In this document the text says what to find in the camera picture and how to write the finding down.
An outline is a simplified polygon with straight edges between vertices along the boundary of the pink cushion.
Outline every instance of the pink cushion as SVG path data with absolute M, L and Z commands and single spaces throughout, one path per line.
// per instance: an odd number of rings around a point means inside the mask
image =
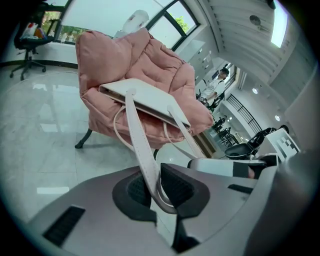
M 213 125 L 209 110 L 195 98 L 195 72 L 172 50 L 154 39 L 145 28 L 122 38 L 110 39 L 87 31 L 76 42 L 80 97 L 89 108 L 89 127 L 115 137 L 113 119 L 121 104 L 98 91 L 101 84 L 137 78 L 174 96 L 191 124 L 193 135 Z M 145 134 L 153 148 L 168 143 L 162 121 L 138 112 Z M 130 143 L 127 117 L 123 112 L 117 129 Z M 175 127 L 168 126 L 173 142 L 184 139 Z

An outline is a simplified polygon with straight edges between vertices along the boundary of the white tote bag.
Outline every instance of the white tote bag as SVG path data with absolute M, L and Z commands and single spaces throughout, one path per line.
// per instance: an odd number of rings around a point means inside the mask
M 139 79 L 130 78 L 102 84 L 100 85 L 99 90 L 111 99 L 124 104 L 114 117 L 114 131 L 118 138 L 129 149 L 135 152 L 144 181 L 153 200 L 166 213 L 176 214 L 176 210 L 172 206 L 170 200 L 162 192 L 160 183 L 160 166 L 154 159 L 146 134 L 140 122 L 137 109 L 163 120 L 164 133 L 170 142 L 171 140 L 168 136 L 167 124 L 179 128 L 190 145 L 194 155 L 187 153 L 174 144 L 173 145 L 191 159 L 204 158 L 205 156 L 186 129 L 186 127 L 190 127 L 190 123 L 188 122 L 185 114 L 172 95 Z M 127 143 L 120 136 L 116 127 L 118 115 L 124 109 L 126 109 L 126 117 L 132 145 Z

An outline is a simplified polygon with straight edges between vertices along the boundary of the green tree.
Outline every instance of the green tree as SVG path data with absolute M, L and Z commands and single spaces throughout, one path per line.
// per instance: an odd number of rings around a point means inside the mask
M 175 21 L 180 25 L 180 27 L 183 29 L 185 33 L 190 29 L 189 25 L 185 23 L 184 17 L 180 16 L 179 18 L 174 18 Z

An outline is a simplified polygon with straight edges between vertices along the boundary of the office chair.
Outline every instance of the office chair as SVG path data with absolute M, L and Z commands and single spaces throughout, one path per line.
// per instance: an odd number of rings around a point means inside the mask
M 55 9 L 53 9 L 53 8 L 54 8 L 54 6 L 48 5 L 47 3 L 43 2 L 38 6 L 38 8 L 35 10 L 35 12 L 31 16 L 29 16 L 27 19 L 22 20 L 20 22 L 20 27 L 18 29 L 17 34 L 14 37 L 13 42 L 14 42 L 15 48 L 17 48 L 19 50 L 25 50 L 25 56 L 24 56 L 23 64 L 21 64 L 20 66 L 16 67 L 15 69 L 13 69 L 11 71 L 10 78 L 14 77 L 15 71 L 23 69 L 23 71 L 21 73 L 21 77 L 20 77 L 20 80 L 23 81 L 24 74 L 32 66 L 41 67 L 42 72 L 46 72 L 46 66 L 32 60 L 32 56 L 30 56 L 29 53 L 31 52 L 32 54 L 37 54 L 36 47 L 48 44 L 48 43 L 52 42 L 53 40 L 55 40 L 55 37 L 57 36 L 57 32 L 58 32 L 58 28 L 59 28 L 61 20 L 60 19 L 51 19 L 50 20 L 51 24 L 48 28 L 48 31 L 46 32 L 47 37 L 44 39 L 33 39 L 33 38 L 22 38 L 21 39 L 21 36 L 29 23 L 36 23 L 36 24 L 38 24 L 38 28 L 40 28 L 42 25 L 42 19 L 45 15 L 45 12 L 55 11 Z M 53 25 L 56 22 L 58 24 L 55 26 L 54 36 L 49 36 L 51 29 L 53 28 Z

